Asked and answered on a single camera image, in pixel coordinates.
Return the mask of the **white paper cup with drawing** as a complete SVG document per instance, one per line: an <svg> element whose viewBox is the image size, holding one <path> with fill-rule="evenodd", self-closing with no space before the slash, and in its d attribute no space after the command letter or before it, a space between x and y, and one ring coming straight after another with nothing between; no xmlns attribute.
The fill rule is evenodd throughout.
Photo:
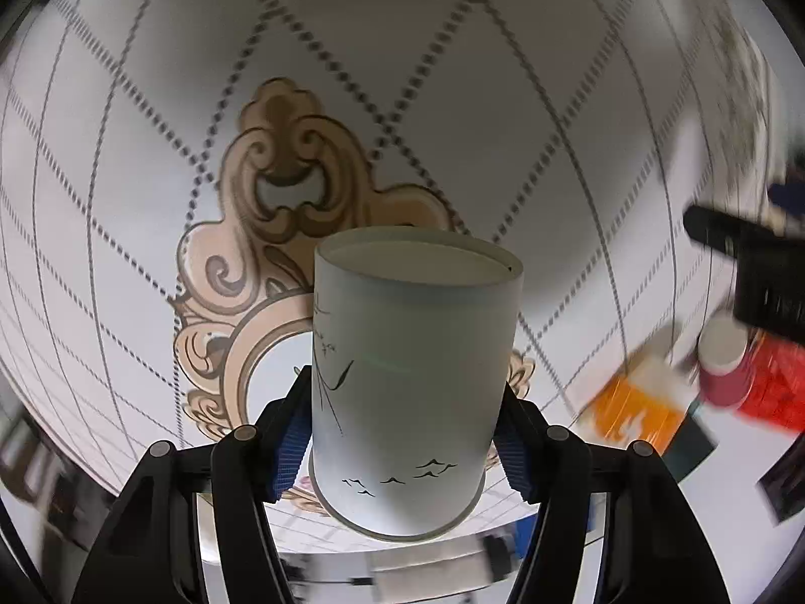
<svg viewBox="0 0 805 604"><path fill-rule="evenodd" d="M460 233L373 226L320 243L314 277L316 496L373 539L443 535L485 486L524 267Z"/></svg>

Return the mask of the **dark green paper cup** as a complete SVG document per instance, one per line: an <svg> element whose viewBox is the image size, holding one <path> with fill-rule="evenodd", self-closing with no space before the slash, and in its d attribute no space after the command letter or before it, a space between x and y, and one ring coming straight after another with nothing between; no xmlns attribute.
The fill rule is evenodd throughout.
<svg viewBox="0 0 805 604"><path fill-rule="evenodd" d="M700 408L700 400L694 400L689 405L680 427L663 452L663 461L677 483L684 481L716 448L715 440L698 420Z"/></svg>

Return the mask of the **orange labelled white plastic cup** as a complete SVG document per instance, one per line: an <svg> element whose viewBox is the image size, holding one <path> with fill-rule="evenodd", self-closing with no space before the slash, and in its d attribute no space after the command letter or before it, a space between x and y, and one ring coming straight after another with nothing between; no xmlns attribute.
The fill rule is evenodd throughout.
<svg viewBox="0 0 805 604"><path fill-rule="evenodd" d="M577 420L577 431L588 442L610 447L642 440L663 454L696 396L689 377L664 358L646 354L607 383Z"/></svg>

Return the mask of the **red ripple paper cup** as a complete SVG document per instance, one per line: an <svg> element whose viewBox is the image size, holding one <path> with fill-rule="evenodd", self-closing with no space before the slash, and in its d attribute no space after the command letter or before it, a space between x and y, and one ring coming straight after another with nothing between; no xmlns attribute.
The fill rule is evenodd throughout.
<svg viewBox="0 0 805 604"><path fill-rule="evenodd" d="M719 409L737 409L753 382L757 331L730 311L717 311L697 340L698 388L703 400Z"/></svg>

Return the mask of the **red plastic bag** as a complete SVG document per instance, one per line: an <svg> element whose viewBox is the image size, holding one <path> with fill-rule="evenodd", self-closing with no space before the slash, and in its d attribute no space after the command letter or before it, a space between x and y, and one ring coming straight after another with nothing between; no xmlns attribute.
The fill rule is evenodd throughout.
<svg viewBox="0 0 805 604"><path fill-rule="evenodd" d="M805 428L803 346L763 333L749 354L751 387L738 408L741 415L788 431Z"/></svg>

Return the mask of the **floral patterned tablecloth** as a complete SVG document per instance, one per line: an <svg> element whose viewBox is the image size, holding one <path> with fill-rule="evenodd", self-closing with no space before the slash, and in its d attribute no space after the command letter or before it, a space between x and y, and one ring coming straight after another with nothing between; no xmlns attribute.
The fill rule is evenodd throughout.
<svg viewBox="0 0 805 604"><path fill-rule="evenodd" d="M2 0L2 374L95 481L310 361L315 246L402 223L525 267L509 382L574 423L726 298L787 98L736 0Z"/></svg>

